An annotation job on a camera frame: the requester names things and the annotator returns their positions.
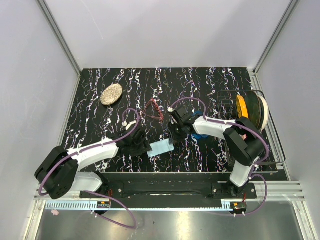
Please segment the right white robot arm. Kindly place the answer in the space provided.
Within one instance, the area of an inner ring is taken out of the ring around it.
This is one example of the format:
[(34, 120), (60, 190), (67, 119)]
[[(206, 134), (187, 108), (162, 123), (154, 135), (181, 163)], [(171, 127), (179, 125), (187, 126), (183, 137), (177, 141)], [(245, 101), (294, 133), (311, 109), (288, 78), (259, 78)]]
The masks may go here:
[(204, 114), (190, 114), (183, 107), (168, 108), (172, 117), (169, 124), (173, 141), (179, 142), (187, 135), (207, 135), (224, 140), (229, 155), (234, 159), (228, 195), (239, 198), (245, 192), (245, 185), (252, 178), (254, 166), (263, 153), (268, 153), (265, 139), (253, 123), (246, 117), (237, 120), (210, 118)]

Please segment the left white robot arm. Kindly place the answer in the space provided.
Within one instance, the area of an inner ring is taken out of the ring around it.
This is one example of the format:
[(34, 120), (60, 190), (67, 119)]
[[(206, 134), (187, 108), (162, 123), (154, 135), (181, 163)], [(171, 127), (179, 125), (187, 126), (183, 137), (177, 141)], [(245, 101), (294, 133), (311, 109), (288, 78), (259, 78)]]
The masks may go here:
[(81, 170), (118, 155), (136, 157), (151, 150), (145, 129), (131, 126), (84, 147), (54, 147), (35, 171), (34, 177), (45, 190), (40, 195), (49, 195), (53, 200), (69, 191), (90, 191), (95, 197), (103, 198), (108, 193), (106, 180), (96, 172), (85, 173)]

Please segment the blue glasses case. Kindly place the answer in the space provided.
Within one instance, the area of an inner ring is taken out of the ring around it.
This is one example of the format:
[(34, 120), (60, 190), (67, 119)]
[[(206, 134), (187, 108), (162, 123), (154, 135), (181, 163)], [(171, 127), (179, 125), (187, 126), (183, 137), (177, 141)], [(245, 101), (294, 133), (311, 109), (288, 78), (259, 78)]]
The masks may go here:
[(195, 111), (192, 114), (192, 117), (195, 118), (195, 122), (192, 125), (194, 129), (194, 131), (191, 134), (192, 137), (195, 138), (196, 140), (208, 138), (209, 130), (206, 126), (207, 122), (203, 117), (203, 112)]

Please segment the light blue cleaning cloth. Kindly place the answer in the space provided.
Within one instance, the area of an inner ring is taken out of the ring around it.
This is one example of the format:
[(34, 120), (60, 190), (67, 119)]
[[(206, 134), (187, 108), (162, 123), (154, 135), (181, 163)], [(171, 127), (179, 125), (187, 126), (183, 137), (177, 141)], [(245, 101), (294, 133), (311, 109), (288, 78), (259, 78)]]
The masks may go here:
[(151, 150), (147, 152), (148, 157), (156, 157), (158, 155), (168, 153), (175, 149), (170, 139), (160, 140), (150, 144)]

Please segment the red frame sunglasses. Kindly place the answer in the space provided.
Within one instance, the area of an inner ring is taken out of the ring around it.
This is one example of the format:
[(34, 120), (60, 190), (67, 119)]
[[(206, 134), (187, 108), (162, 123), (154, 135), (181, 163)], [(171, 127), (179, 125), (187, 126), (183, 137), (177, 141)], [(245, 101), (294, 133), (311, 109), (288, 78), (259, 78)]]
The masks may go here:
[(162, 123), (164, 121), (163, 111), (154, 98), (151, 98), (146, 103), (143, 110), (140, 112), (140, 115), (151, 118), (153, 120), (157, 120), (159, 123)]

